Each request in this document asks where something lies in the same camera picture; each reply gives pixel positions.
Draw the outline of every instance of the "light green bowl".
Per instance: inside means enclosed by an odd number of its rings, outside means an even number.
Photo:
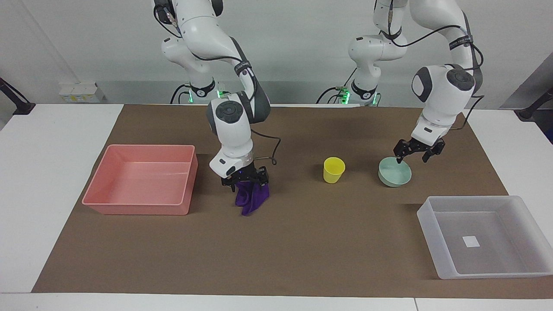
[[[378,165],[378,177],[388,187],[399,187],[411,180],[413,173],[409,165],[403,161],[398,164],[394,157],[380,161]]]

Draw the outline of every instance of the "pink plastic bin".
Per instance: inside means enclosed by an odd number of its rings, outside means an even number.
[[[107,147],[82,200],[106,215],[186,215],[198,161],[194,146]]]

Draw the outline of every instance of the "brown paper mat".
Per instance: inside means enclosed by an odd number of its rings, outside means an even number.
[[[416,217],[425,199],[507,194],[469,127],[448,134],[428,164],[407,158],[413,179],[392,189],[378,163],[409,138],[420,110],[274,108],[253,126],[283,138],[278,166],[268,166],[272,195],[241,217],[208,167],[220,145],[205,109],[125,106],[106,144],[195,145],[191,213],[104,216],[79,199],[33,292],[553,298],[553,277],[437,277]],[[270,154],[273,140],[254,141],[257,156]],[[347,166],[335,185],[322,181],[330,156]]]

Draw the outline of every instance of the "purple cloth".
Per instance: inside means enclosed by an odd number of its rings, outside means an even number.
[[[236,188],[236,206],[242,207],[242,216],[257,210],[269,197],[269,184],[261,186],[254,182],[239,182]]]

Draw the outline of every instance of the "black control button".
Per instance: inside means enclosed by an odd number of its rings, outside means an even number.
[[[475,84],[474,78],[464,69],[451,69],[447,72],[447,80],[461,91],[470,91]]]
[[[244,108],[238,102],[226,101],[215,109],[215,115],[219,120],[233,124],[238,122],[244,113]]]

